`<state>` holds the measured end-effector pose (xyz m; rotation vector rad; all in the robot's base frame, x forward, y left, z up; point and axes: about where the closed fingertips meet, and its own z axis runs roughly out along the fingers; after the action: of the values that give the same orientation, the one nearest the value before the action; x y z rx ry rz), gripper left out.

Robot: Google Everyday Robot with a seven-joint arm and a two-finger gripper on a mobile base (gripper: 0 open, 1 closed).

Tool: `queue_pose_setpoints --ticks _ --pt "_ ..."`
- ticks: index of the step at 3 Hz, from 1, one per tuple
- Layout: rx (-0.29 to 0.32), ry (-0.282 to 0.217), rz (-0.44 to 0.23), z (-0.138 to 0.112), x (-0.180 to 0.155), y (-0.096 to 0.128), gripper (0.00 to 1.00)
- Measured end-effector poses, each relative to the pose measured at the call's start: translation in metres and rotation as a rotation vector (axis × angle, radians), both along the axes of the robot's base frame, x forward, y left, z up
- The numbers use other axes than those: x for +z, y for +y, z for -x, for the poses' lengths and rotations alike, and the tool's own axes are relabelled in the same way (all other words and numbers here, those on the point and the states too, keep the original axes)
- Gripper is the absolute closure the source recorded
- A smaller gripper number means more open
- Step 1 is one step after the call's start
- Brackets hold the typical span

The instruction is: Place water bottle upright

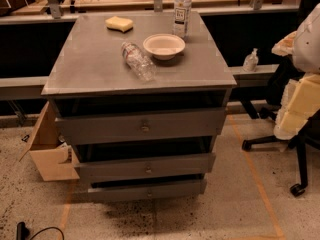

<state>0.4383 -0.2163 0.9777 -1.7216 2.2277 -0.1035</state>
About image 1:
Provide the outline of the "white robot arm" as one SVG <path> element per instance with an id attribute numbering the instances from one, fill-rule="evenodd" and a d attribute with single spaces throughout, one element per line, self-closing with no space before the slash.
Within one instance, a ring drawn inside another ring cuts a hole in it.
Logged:
<path id="1" fill-rule="evenodd" d="M 286 85 L 276 117 L 274 135 L 289 140 L 320 109 L 320 4 L 298 29 L 274 45 L 276 55 L 291 55 L 293 65 L 304 76 Z"/>

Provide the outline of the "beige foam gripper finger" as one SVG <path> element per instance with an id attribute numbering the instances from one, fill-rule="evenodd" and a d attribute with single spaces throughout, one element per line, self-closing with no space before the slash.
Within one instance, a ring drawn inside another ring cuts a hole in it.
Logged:
<path id="1" fill-rule="evenodd" d="M 300 80 L 290 80 L 281 99 L 274 135 L 280 140 L 293 138 L 320 109 L 320 75 L 306 73 Z"/>
<path id="2" fill-rule="evenodd" d="M 278 56 L 292 55 L 295 37 L 296 31 L 289 33 L 272 47 L 271 52 Z"/>

